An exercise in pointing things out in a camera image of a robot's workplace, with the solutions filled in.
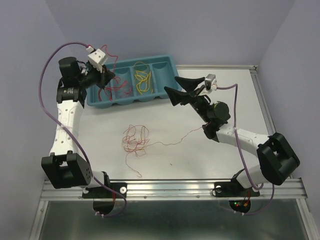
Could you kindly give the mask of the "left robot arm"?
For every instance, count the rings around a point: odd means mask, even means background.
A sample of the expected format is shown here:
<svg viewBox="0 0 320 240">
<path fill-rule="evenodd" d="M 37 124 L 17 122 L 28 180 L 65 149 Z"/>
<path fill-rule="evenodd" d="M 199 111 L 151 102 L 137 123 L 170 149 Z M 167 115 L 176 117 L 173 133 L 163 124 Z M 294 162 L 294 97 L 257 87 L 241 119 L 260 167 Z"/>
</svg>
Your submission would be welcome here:
<svg viewBox="0 0 320 240">
<path fill-rule="evenodd" d="M 78 136 L 87 88 L 96 85 L 103 89 L 115 74 L 105 66 L 96 69 L 90 62 L 82 69 L 75 57 L 62 58 L 58 64 L 61 78 L 56 93 L 57 117 L 50 115 L 57 127 L 52 148 L 41 159 L 41 167 L 55 189 L 94 188 L 100 197 L 106 197 L 111 193 L 109 176 L 92 170 Z"/>
</svg>

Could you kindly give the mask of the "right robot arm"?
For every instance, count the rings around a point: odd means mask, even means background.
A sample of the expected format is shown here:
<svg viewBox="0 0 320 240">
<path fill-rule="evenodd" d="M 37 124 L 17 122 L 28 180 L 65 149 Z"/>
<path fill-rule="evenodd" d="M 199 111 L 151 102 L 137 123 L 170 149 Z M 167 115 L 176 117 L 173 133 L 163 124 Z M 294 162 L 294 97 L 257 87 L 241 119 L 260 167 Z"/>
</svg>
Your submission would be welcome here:
<svg viewBox="0 0 320 240">
<path fill-rule="evenodd" d="M 228 122 L 237 114 L 230 114 L 226 103 L 212 103 L 209 98 L 213 91 L 222 90 L 214 74 L 201 78 L 176 76 L 174 79 L 183 90 L 164 87 L 171 104 L 191 105 L 205 122 L 202 129 L 208 139 L 238 149 L 243 169 L 230 180 L 229 189 L 233 194 L 242 195 L 248 189 L 259 191 L 265 183 L 280 186 L 300 166 L 298 156 L 281 133 L 258 134 Z"/>
</svg>

